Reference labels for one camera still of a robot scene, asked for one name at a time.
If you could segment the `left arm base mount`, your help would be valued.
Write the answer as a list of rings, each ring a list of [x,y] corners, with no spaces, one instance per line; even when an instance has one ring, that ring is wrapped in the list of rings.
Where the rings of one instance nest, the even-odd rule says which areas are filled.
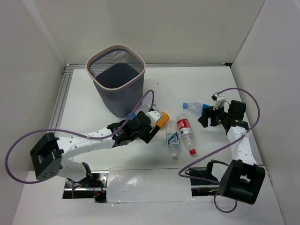
[[[92,171],[92,180],[85,186],[66,179],[62,199],[92,199],[96,203],[106,203],[108,173]]]

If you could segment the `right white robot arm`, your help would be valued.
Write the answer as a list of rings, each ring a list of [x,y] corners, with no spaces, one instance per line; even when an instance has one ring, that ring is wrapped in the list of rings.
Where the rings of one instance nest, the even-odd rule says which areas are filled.
[[[230,164],[211,160],[204,173],[194,170],[191,174],[210,184],[219,184],[219,194],[236,201],[254,204],[265,178],[265,170],[255,160],[247,131],[248,123],[244,121],[246,104],[233,100],[228,111],[224,104],[209,106],[202,103],[183,103],[187,109],[199,116],[203,127],[223,126],[231,145],[232,161]]]

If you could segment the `clear bottle blue label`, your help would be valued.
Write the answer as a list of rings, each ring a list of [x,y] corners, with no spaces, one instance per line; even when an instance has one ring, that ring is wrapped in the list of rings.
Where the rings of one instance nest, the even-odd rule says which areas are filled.
[[[149,104],[142,104],[138,107],[138,109],[132,114],[132,116],[129,116],[129,114],[126,116],[126,118],[130,118],[132,120],[135,116],[138,115],[139,112],[147,113],[150,109]]]

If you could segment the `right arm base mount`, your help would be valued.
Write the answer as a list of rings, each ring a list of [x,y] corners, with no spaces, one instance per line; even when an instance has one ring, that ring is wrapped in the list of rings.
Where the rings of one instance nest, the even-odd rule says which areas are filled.
[[[185,171],[188,176],[195,176],[217,181],[215,177],[209,175],[205,167],[190,168]],[[193,197],[215,195],[219,185],[204,180],[190,179],[191,193]]]

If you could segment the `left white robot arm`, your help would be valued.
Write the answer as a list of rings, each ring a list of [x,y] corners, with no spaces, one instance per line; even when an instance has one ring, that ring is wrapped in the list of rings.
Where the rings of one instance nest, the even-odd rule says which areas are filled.
[[[66,178],[87,187],[92,183],[93,174],[85,162],[74,162],[72,158],[94,150],[124,146],[140,139],[149,143],[160,127],[162,118],[158,111],[140,111],[129,121],[113,123],[101,130],[79,136],[56,137],[53,132],[45,134],[30,151],[36,179],[45,181],[55,176]]]

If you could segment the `bottle red label red cap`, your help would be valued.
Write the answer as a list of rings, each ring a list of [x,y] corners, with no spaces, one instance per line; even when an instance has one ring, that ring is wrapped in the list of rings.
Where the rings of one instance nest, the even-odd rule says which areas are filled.
[[[187,116],[185,114],[177,115],[176,122],[184,146],[186,147],[190,155],[195,155],[196,150],[194,134]]]

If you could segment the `clear bottle blue cap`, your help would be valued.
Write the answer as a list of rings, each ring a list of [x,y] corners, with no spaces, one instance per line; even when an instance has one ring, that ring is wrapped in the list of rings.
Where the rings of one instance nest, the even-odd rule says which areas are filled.
[[[210,105],[203,103],[183,103],[183,109],[188,110],[192,114],[200,117],[203,114],[204,109],[210,108]]]

